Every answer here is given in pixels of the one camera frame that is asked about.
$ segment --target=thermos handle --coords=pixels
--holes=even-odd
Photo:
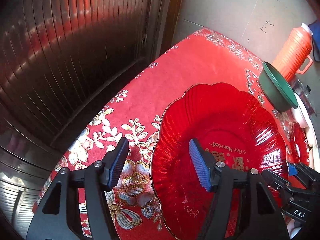
[[[297,74],[302,74],[303,75],[308,70],[308,68],[310,68],[311,65],[313,64],[313,60],[309,55],[307,55],[307,58],[310,60],[309,64],[302,71],[298,69],[296,71]]]

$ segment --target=orange thermos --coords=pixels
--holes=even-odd
[[[312,65],[313,61],[309,56],[312,50],[312,34],[312,31],[304,23],[299,28],[293,28],[289,38],[273,61],[272,65],[287,82],[294,77],[295,73],[304,74]],[[301,71],[299,68],[306,58],[310,62]]]

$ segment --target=green bowl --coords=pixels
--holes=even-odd
[[[264,62],[262,65],[259,83],[270,103],[279,112],[296,109],[298,102],[288,82],[270,63]]]

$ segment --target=red glass plate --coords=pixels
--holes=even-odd
[[[294,162],[302,162],[309,166],[308,141],[303,129],[297,122],[292,126],[290,145]]]
[[[197,238],[213,197],[189,156],[191,138],[233,169],[269,168],[288,178],[284,140],[255,97],[226,83],[190,88],[165,111],[151,166],[165,224],[178,239]],[[237,200],[234,194],[226,236],[235,229]]]

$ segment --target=blue cloth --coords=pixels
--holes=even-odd
[[[314,23],[309,24],[308,27],[313,32],[313,58],[315,61],[320,62],[320,21],[316,20]]]

